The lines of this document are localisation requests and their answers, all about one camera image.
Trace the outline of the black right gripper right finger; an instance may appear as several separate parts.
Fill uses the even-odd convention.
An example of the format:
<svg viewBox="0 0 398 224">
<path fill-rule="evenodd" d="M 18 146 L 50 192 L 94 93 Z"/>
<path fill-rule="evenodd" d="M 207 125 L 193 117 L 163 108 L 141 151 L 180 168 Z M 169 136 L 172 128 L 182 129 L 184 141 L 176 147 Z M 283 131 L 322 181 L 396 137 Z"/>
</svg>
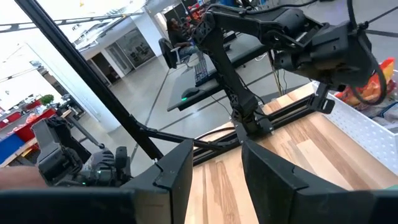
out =
<svg viewBox="0 0 398 224">
<path fill-rule="evenodd" d="M 396 190 L 345 190 L 251 140 L 242 162 L 259 223 L 397 223 Z"/>
</svg>

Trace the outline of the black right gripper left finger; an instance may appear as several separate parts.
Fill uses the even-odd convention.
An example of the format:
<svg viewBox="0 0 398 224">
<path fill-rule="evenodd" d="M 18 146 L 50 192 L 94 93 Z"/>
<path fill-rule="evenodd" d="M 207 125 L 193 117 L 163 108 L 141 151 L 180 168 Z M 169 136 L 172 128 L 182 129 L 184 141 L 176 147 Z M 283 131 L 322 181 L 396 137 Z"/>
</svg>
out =
<svg viewBox="0 0 398 224">
<path fill-rule="evenodd" d="M 120 187 L 1 192 L 1 223 L 184 223 L 193 141 L 184 140 Z"/>
</svg>

